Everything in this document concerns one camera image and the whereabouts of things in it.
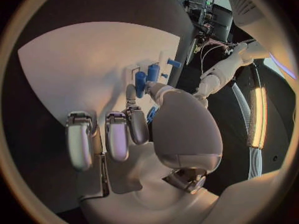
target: purple light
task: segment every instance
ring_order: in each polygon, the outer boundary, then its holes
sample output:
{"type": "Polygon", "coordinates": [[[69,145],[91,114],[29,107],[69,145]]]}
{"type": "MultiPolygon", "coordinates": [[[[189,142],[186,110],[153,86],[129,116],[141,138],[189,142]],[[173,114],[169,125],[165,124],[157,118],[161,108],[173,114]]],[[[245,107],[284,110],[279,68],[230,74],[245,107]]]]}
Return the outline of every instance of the purple light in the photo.
{"type": "Polygon", "coordinates": [[[272,60],[275,62],[276,65],[278,65],[284,72],[286,72],[293,79],[296,79],[296,75],[292,71],[290,71],[287,67],[285,67],[278,60],[276,60],[276,58],[271,53],[270,53],[270,56],[271,56],[272,60]]]}

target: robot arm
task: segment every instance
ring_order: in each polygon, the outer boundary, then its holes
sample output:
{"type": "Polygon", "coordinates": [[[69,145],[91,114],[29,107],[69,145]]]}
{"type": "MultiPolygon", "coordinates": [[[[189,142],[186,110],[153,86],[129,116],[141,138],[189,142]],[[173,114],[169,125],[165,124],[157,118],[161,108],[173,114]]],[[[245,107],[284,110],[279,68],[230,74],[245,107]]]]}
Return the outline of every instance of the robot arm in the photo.
{"type": "Polygon", "coordinates": [[[240,43],[228,58],[219,61],[202,74],[198,91],[194,96],[199,100],[205,100],[210,94],[214,94],[223,88],[241,66],[251,64],[254,59],[266,57],[269,57],[268,51],[258,42],[240,43]]]}

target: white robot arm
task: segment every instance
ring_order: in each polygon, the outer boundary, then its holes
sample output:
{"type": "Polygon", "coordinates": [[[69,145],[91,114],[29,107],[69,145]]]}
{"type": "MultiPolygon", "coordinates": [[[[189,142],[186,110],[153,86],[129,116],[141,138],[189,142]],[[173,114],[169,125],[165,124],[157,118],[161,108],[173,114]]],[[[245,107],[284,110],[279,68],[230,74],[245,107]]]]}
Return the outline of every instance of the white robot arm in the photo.
{"type": "Polygon", "coordinates": [[[257,41],[247,44],[242,42],[236,46],[233,53],[226,59],[202,74],[197,93],[194,94],[199,100],[205,100],[210,94],[218,92],[235,75],[241,66],[247,66],[254,59],[269,57],[269,52],[257,41]]]}

